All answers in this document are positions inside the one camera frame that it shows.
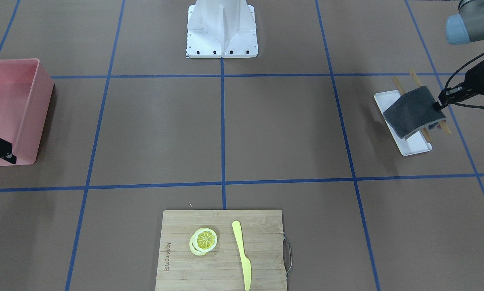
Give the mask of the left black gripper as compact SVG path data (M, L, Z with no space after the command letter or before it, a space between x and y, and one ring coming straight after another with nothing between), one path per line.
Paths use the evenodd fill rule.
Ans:
M452 103L453 99L469 99L477 95L484 95L484 60L466 72L462 83L450 91L441 91L438 100L440 103ZM433 103L435 111L448 107L439 102Z

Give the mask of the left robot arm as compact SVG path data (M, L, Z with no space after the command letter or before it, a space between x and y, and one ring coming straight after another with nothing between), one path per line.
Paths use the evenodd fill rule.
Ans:
M458 13L451 15L446 21L446 40L452 45L484 40L484 0L461 0L458 3ZM484 95L484 59L464 74L461 83L452 88L449 86L454 76L483 56L484 52L451 74L438 96L438 101L433 104L434 110L440 111L449 105L484 110L484 106L463 104L463 101L472 97Z

